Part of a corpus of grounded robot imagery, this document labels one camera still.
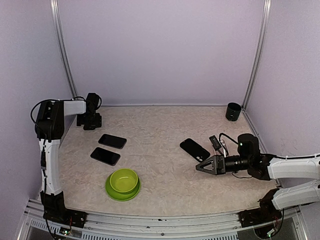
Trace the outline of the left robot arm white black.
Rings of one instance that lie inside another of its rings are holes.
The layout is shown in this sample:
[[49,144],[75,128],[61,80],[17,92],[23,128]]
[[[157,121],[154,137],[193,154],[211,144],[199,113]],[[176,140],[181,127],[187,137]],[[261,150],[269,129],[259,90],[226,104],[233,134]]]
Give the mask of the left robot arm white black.
[[102,116],[97,112],[102,98],[90,92],[86,98],[45,99],[37,103],[30,112],[31,121],[40,147],[42,171],[41,202],[46,214],[51,214],[63,223],[70,218],[65,207],[64,194],[59,177],[59,147],[65,133],[65,117],[76,116],[76,124],[85,131],[102,126]]

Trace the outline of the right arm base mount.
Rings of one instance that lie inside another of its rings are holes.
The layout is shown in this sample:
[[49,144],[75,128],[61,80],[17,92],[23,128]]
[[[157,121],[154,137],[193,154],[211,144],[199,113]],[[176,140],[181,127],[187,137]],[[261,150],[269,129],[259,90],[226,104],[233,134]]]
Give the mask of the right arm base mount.
[[242,228],[260,225],[281,219],[283,212],[276,209],[272,199],[279,188],[270,190],[259,202],[259,207],[249,210],[243,210],[238,213],[239,221]]

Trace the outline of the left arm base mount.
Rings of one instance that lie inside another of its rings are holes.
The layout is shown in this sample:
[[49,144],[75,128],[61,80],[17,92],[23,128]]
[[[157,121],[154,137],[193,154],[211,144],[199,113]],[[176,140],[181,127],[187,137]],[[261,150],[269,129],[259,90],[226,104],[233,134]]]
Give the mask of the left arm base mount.
[[51,222],[84,228],[87,213],[80,210],[66,208],[64,193],[57,195],[40,192],[41,203],[44,207],[43,218]]

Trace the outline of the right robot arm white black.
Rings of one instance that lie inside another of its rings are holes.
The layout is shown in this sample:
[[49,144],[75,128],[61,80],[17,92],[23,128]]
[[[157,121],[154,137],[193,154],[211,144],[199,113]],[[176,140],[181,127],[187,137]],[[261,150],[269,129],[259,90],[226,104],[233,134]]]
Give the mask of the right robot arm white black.
[[289,188],[276,188],[260,202],[256,218],[266,222],[276,210],[310,204],[320,200],[320,155],[277,156],[261,153],[259,139],[244,133],[237,137],[237,155],[213,155],[196,165],[196,170],[211,175],[246,170],[258,180],[308,179],[309,181]]

